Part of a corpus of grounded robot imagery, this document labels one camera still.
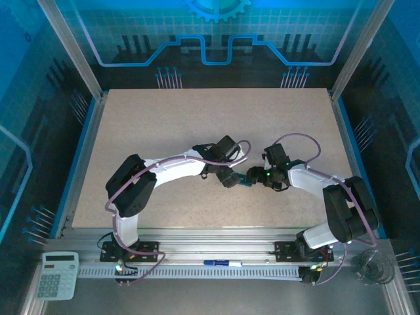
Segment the wooden board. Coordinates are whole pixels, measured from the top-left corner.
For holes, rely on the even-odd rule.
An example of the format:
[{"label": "wooden board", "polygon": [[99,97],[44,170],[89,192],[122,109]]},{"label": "wooden board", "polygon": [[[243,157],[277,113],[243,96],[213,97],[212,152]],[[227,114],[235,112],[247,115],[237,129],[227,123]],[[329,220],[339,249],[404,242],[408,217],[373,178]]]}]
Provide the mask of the wooden board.
[{"label": "wooden board", "polygon": [[[105,184],[125,158],[164,158],[224,135],[247,139],[253,149],[239,173],[263,165],[261,153],[286,133],[307,133],[322,146],[312,166],[351,176],[325,89],[111,90],[87,169],[74,228],[112,226],[104,210]],[[315,144],[301,137],[282,144],[289,157],[306,160]],[[215,175],[185,177],[156,188],[140,214],[140,227],[306,227],[326,220],[324,203],[290,188],[255,185],[224,188]]]}]

